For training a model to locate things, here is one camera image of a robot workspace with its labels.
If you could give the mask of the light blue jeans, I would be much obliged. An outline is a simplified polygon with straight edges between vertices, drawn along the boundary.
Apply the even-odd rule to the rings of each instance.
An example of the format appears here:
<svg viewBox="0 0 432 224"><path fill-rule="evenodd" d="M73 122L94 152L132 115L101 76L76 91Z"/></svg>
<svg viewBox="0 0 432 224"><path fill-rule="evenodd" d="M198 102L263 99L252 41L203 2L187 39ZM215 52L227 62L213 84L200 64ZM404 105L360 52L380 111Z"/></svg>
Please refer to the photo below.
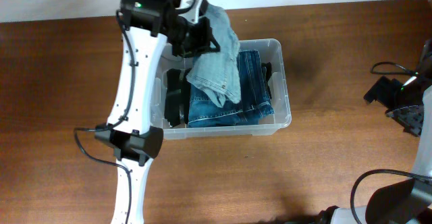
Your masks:
<svg viewBox="0 0 432 224"><path fill-rule="evenodd" d="M203 91L220 108L226 101L237 104L241 100L237 62L240 41L231 27L224 8L210 5L204 17L210 21L220 51L205 53L196 58L186 79L195 88Z"/></svg>

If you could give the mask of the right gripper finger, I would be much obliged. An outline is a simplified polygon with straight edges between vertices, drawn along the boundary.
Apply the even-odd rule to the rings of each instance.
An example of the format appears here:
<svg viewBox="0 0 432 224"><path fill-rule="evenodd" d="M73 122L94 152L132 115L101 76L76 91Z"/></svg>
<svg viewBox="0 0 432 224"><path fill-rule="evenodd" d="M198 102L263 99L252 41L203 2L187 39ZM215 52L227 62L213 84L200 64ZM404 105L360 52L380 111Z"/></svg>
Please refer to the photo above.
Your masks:
<svg viewBox="0 0 432 224"><path fill-rule="evenodd" d="M404 128L404 132L416 137L421 135L424 120L423 105L404 106L393 110L389 109L385 112L385 115L399 123Z"/></svg>
<svg viewBox="0 0 432 224"><path fill-rule="evenodd" d="M396 96L402 88L402 83L397 79L389 79L386 76L381 76L378 81L369 89L363 96L363 99L368 103L378 101L385 107L396 106Z"/></svg>

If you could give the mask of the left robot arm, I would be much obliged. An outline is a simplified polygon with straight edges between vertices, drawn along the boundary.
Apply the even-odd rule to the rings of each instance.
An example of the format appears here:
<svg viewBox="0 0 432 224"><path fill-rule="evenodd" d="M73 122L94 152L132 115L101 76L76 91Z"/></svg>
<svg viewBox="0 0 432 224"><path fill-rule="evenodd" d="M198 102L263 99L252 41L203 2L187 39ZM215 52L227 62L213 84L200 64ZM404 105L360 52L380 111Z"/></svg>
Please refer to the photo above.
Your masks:
<svg viewBox="0 0 432 224"><path fill-rule="evenodd" d="M115 13L123 56L113 108L91 131L113 149L117 190L112 223L143 223L146 179L161 150L163 130L151 124L151 99L159 60L167 44L182 59L216 53L219 43L204 18L206 0L121 0Z"/></svg>

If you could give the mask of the dark blue jeans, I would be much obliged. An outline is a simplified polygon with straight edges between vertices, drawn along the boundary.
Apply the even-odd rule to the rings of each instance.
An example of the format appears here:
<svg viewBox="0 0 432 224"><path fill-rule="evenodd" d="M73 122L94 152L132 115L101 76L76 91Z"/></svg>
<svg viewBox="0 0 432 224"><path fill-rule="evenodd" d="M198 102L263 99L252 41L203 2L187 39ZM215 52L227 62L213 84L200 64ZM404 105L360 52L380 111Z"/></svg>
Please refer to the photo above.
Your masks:
<svg viewBox="0 0 432 224"><path fill-rule="evenodd" d="M257 50L241 51L237 58L240 73L241 99L238 104L226 101L222 108L215 105L205 92L191 87L188 112L189 128L256 125L274 114L265 74Z"/></svg>

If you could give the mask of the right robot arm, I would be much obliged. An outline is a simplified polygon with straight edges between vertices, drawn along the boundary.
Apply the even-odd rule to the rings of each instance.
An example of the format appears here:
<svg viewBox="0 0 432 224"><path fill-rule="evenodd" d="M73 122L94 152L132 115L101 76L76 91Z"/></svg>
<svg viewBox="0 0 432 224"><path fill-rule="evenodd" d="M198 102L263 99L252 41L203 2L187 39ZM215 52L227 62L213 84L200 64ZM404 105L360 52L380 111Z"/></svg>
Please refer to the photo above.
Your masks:
<svg viewBox="0 0 432 224"><path fill-rule="evenodd" d="M390 72L364 95L368 103L386 107L386 116L399 123L406 133L420 142L412 171L375 169L363 173L350 193L349 208L330 206L321 211L315 223L430 223L431 222L431 41L427 40L414 70L402 67L405 83L390 80ZM357 207L354 197L360 182L371 175L390 174L403 181L376 190L366 206Z"/></svg>

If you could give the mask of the black garment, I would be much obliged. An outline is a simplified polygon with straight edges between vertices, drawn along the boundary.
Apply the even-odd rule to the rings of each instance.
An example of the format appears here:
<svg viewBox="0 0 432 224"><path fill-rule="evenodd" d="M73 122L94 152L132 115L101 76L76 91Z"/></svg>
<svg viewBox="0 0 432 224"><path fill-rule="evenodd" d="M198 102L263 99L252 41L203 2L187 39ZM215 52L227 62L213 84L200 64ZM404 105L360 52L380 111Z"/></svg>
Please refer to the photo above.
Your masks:
<svg viewBox="0 0 432 224"><path fill-rule="evenodd" d="M188 124L190 109L191 84L186 76L190 69L170 69L167 71L167 93L165 99L165 119L171 128L176 127L183 121Z"/></svg>

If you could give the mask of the dark charcoal garment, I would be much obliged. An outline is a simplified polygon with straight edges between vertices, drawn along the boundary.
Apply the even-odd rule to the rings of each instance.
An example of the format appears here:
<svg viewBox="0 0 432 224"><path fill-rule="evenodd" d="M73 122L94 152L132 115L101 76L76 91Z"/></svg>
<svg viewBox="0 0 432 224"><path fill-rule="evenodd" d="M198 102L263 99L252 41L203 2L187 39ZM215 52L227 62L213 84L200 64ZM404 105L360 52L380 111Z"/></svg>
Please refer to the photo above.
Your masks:
<svg viewBox="0 0 432 224"><path fill-rule="evenodd" d="M265 78L265 86L267 87L267 93L269 95L269 98L272 99L272 95L269 87L269 80L272 76L272 65L271 63L262 63L261 69L262 69L263 77Z"/></svg>

